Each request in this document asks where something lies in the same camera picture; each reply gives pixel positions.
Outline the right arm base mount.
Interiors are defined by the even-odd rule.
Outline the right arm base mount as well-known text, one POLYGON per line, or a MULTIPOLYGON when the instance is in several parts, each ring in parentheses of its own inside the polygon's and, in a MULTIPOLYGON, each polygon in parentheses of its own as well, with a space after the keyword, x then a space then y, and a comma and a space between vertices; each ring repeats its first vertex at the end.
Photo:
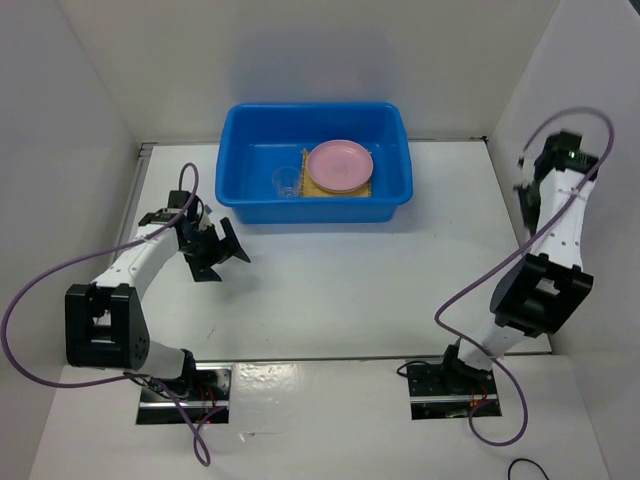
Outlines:
POLYGON ((444 420, 502 415, 497 387, 491 376, 483 380, 447 379, 439 363, 414 359, 401 364, 396 374, 407 382, 411 419, 444 420))

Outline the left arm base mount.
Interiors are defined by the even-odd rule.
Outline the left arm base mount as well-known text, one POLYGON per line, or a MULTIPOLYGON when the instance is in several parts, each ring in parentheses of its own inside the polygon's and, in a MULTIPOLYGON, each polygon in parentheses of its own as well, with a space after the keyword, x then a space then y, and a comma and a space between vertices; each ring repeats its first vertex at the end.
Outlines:
MULTIPOLYGON (((161 381, 179 400, 186 417, 194 424, 227 424, 233 365, 198 362, 193 380, 162 378, 161 381)), ((137 425, 177 425, 185 419, 171 397, 156 383, 135 380, 140 387, 137 425)))

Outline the clear plastic cup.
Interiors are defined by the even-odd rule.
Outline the clear plastic cup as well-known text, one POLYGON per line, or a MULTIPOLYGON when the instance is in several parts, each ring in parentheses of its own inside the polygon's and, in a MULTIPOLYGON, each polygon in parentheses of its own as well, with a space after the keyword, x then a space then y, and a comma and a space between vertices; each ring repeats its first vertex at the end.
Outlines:
POLYGON ((272 183, 279 198, 298 198, 301 190, 302 175, 298 168, 282 166, 272 175, 272 183))

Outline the pink plastic plate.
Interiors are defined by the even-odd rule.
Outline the pink plastic plate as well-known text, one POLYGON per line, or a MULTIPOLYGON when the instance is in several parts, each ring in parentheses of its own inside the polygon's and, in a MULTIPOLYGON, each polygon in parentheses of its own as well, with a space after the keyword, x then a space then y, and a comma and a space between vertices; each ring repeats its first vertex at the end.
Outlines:
POLYGON ((363 187, 372 177, 371 153, 350 140, 329 140, 308 154, 306 171, 311 181, 322 190, 346 194, 363 187))

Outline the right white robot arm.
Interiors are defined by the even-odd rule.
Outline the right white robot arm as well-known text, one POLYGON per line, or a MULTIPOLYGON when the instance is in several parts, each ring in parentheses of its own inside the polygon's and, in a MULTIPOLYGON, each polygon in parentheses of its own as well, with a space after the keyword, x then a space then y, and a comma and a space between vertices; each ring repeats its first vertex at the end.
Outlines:
POLYGON ((550 135, 532 178, 516 186, 524 226, 535 242, 497 283, 491 320, 471 340, 447 347, 438 369, 446 391, 459 393, 484 380, 494 359, 515 345, 556 333, 591 292, 581 234, 596 180, 590 170, 598 159, 581 151, 581 140, 567 130, 550 135))

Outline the woven bamboo mat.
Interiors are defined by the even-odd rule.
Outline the woven bamboo mat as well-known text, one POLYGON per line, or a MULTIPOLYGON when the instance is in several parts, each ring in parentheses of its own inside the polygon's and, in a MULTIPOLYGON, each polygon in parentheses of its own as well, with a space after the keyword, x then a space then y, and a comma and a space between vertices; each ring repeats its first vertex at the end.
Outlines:
POLYGON ((307 169, 309 155, 310 155, 310 152, 307 149, 303 149, 302 150, 302 173, 301 173, 302 182, 301 182, 301 190, 300 190, 300 196, 301 197, 304 197, 304 198, 338 198, 338 197, 353 198, 353 197, 355 197, 355 196, 329 196, 329 197, 311 196, 308 193, 308 191, 309 191, 310 184, 312 182, 314 182, 314 181, 311 179, 311 176, 310 176, 310 174, 308 172, 308 169, 307 169))

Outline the orange plastic plate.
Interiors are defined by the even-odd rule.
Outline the orange plastic plate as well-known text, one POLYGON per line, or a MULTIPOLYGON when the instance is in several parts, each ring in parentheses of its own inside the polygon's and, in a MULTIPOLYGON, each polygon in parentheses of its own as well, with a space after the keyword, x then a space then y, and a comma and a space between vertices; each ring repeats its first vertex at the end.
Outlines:
POLYGON ((311 196, 316 196, 316 197, 329 197, 329 196, 370 197, 371 182, 368 181, 362 185, 359 185, 357 188, 347 189, 347 190, 328 189, 312 182, 310 184, 308 193, 311 196))

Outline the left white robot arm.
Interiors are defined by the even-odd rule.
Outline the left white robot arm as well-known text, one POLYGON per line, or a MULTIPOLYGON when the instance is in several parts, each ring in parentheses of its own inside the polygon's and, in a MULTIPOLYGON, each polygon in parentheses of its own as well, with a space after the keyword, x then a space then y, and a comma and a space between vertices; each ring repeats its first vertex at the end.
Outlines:
POLYGON ((214 267, 231 258, 248 262, 231 221, 213 225, 199 197, 170 192, 167 205, 145 214, 131 247, 89 284, 65 295, 66 358, 74 367, 113 369, 163 381, 176 399, 204 384, 193 354, 155 342, 142 300, 166 262, 182 255, 196 282, 218 282, 214 267))

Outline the blue plastic bin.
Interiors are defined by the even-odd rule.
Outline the blue plastic bin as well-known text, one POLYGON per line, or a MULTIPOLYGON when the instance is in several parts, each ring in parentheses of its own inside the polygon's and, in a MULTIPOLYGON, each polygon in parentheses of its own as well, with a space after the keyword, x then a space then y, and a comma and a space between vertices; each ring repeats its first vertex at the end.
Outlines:
POLYGON ((221 134, 215 195, 245 224, 386 222, 413 196, 400 111, 386 102, 236 105, 221 134), (331 140, 353 141, 371 153, 370 196, 280 196, 275 173, 301 171, 303 154, 331 140))

